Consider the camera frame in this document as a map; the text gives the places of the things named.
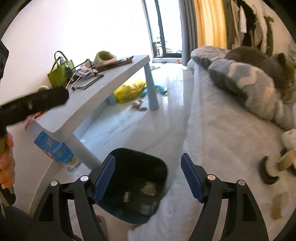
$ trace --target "yellow plastic bag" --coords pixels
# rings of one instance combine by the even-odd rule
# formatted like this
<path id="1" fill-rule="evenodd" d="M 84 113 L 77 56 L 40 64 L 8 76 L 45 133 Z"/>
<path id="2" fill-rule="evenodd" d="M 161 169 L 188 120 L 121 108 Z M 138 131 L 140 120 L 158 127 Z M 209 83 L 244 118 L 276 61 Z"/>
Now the yellow plastic bag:
<path id="1" fill-rule="evenodd" d="M 125 103 L 138 97 L 144 87 L 146 81 L 141 79 L 128 79 L 113 93 L 119 103 Z"/>

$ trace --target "table top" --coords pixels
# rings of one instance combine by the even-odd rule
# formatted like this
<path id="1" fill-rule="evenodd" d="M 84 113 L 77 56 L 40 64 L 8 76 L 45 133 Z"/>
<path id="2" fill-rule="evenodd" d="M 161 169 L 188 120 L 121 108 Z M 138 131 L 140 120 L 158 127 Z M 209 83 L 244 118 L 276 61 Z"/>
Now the table top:
<path id="1" fill-rule="evenodd" d="M 64 106 L 50 109 L 36 119 L 36 122 L 52 138 L 59 142 L 66 141 L 114 90 L 149 61 L 149 55 L 134 56 L 131 64 L 100 72 L 99 74 L 104 75 L 103 78 L 86 90 L 70 91 L 70 98 Z"/>

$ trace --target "sliding glass door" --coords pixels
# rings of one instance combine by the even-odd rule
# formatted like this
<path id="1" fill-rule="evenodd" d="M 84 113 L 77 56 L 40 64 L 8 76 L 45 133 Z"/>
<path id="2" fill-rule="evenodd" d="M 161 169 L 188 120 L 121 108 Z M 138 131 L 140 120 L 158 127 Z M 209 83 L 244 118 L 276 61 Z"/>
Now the sliding glass door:
<path id="1" fill-rule="evenodd" d="M 180 58 L 182 32 L 178 0 L 143 0 L 155 58 Z"/>

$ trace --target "cat's back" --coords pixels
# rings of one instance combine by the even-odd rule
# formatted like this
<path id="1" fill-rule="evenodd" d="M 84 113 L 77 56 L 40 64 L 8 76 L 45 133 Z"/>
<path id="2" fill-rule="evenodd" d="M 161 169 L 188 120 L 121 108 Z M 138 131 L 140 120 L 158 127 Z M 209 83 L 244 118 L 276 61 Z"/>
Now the cat's back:
<path id="1" fill-rule="evenodd" d="M 241 46 L 231 50 L 229 53 L 227 53 L 225 58 L 229 60 L 235 60 L 236 62 L 251 64 L 257 67 L 260 62 L 267 59 L 267 57 L 262 52 L 248 46 Z"/>

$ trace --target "dark pants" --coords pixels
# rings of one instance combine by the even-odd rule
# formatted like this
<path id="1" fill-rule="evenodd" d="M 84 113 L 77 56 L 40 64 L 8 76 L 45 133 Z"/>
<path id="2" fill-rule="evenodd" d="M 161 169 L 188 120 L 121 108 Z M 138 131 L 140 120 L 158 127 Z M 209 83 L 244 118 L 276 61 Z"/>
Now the dark pants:
<path id="1" fill-rule="evenodd" d="M 0 240 L 26 241 L 33 218 L 16 207 L 4 207 L 4 211 L 6 219 L 0 212 Z"/>

